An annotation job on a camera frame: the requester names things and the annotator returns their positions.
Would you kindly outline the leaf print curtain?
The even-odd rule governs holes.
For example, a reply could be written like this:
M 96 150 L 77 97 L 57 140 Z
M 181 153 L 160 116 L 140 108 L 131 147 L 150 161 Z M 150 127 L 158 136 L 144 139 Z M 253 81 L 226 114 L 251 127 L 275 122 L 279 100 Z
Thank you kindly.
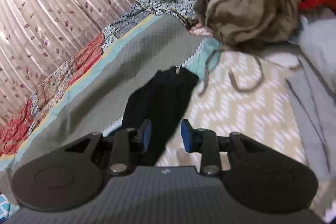
M 1 125 L 136 0 L 1 0 Z

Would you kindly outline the patterned quilt bedspread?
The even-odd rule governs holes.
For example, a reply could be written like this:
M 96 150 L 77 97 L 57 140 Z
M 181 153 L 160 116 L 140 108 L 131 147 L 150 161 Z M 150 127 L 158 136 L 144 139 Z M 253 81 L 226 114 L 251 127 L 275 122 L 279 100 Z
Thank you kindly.
M 291 71 L 149 16 L 104 53 L 1 164 L 1 223 L 318 223 L 286 94 Z M 131 164 L 138 128 L 122 129 L 129 97 L 157 71 L 199 77 L 154 166 Z

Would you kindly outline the grey garment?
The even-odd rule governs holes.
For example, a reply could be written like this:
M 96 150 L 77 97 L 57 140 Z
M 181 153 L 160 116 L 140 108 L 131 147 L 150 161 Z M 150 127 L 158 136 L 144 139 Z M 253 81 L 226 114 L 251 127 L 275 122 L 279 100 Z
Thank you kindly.
M 328 8 L 302 14 L 288 42 L 301 54 L 286 91 L 306 162 L 327 182 L 335 178 L 335 14 Z

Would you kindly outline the black pants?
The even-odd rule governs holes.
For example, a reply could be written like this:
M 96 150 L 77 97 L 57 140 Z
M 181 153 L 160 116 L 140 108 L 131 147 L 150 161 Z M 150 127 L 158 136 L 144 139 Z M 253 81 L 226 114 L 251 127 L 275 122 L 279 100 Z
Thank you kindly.
M 128 99 L 122 129 L 139 128 L 144 120 L 151 121 L 151 136 L 144 153 L 131 153 L 131 164 L 154 166 L 165 151 L 189 105 L 199 77 L 185 68 L 172 67 L 157 71 L 143 87 Z

